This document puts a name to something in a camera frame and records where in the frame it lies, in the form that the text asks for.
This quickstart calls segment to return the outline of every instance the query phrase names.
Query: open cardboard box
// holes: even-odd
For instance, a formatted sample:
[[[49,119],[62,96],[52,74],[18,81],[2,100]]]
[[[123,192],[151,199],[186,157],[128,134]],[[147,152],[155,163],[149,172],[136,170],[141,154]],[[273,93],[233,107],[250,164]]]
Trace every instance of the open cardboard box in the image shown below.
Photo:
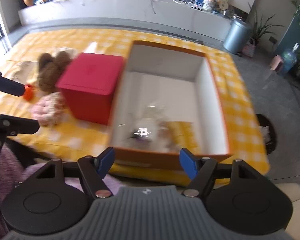
[[[223,111],[204,53],[148,41],[134,41],[118,84],[110,143],[116,163],[181,170],[178,152],[131,149],[127,143],[145,106],[164,103],[167,121],[192,122],[198,157],[230,157]]]

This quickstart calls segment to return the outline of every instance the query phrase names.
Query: table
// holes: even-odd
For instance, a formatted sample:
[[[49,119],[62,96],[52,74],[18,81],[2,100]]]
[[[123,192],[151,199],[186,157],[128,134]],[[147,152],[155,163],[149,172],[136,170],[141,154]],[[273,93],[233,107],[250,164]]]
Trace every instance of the table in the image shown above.
[[[261,174],[266,174],[269,163],[257,119],[244,82],[231,55],[226,52],[158,34],[112,29],[66,29],[24,36],[7,54],[0,71],[3,76],[9,78],[16,71],[19,62],[36,61],[41,53],[53,53],[60,47],[70,47],[82,52],[92,42],[97,42],[96,53],[127,57],[134,40],[159,42],[206,54],[218,87],[233,154],[223,163],[232,163],[234,159],[240,158]],[[34,69],[29,75],[29,80],[34,81],[37,74]],[[0,114],[31,118],[32,105],[43,95],[41,91],[36,91],[34,100],[29,103],[23,98],[0,92]],[[18,135],[16,140],[37,151],[60,157],[64,161],[75,161],[85,155],[98,155],[105,149],[108,136],[106,126],[77,120],[66,110],[61,124],[54,127],[41,127],[34,135]],[[181,171],[114,164],[110,173],[183,186],[189,183],[189,179]]]

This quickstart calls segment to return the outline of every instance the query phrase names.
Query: red box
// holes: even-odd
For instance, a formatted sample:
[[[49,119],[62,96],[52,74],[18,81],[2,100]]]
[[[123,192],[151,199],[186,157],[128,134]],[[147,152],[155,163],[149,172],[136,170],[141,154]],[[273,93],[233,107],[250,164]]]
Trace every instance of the red box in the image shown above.
[[[123,57],[81,53],[57,82],[75,118],[108,124]]]

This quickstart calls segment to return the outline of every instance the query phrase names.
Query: gray trash can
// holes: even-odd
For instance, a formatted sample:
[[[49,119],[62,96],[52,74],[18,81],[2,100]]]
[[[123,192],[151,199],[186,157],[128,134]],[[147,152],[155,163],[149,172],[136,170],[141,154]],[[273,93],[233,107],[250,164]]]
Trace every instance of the gray trash can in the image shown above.
[[[243,47],[247,43],[252,28],[249,24],[234,19],[232,22],[232,26],[226,36],[225,41],[223,42],[223,47],[233,54],[237,54],[242,51]]]

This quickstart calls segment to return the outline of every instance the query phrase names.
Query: wall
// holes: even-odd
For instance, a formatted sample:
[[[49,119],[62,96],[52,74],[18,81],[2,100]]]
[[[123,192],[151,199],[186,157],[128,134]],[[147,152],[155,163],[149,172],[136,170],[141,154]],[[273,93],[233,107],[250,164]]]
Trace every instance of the wall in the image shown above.
[[[287,32],[275,50],[275,54],[281,54],[286,48],[293,48],[294,44],[300,44],[300,15],[293,18]]]
[[[18,0],[0,0],[0,24],[4,35],[20,22],[18,10]]]
[[[248,22],[253,22],[255,19],[255,11],[258,13],[258,17],[263,15],[264,21],[271,17],[271,15],[276,14],[269,23],[275,25],[284,25],[284,27],[272,27],[270,31],[275,34],[265,34],[260,40],[260,46],[265,48],[269,52],[273,52],[276,46],[273,47],[273,44],[269,41],[270,36],[274,36],[278,43],[284,36],[287,31],[291,20],[293,19],[293,15],[296,12],[296,7],[291,3],[291,0],[255,0],[254,2],[254,10],[249,14]]]

